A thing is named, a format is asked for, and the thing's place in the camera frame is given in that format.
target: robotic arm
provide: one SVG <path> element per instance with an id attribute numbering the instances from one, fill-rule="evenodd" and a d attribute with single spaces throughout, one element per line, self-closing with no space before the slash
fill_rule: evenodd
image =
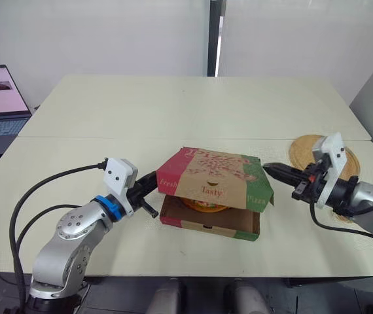
<path id="1" fill-rule="evenodd" d="M 107 160 L 104 181 L 109 195 L 96 196 L 57 223 L 52 239 L 36 257 L 25 314 L 73 313 L 80 304 L 78 292 L 84 286 L 90 255 L 113 223 L 133 215 L 140 207 L 153 218 L 158 216 L 144 200 L 157 187 L 156 173 L 138 181 L 136 176 L 137 168 L 129 161 Z M 5 313 L 19 313 L 19 309 L 7 309 Z"/>
<path id="2" fill-rule="evenodd" d="M 311 203 L 312 217 L 313 203 L 319 208 L 328 205 L 335 213 L 352 219 L 373 237 L 373 184 L 358 182 L 356 176 L 348 181 L 339 179 L 346 164 L 340 134 L 321 138 L 313 147 L 313 155 L 315 163 L 303 171 L 281 163 L 264 164 L 264 169 L 271 177 L 295 187 L 292 198 Z M 313 220 L 318 226 L 329 230 L 341 229 L 324 226 L 315 218 Z"/>

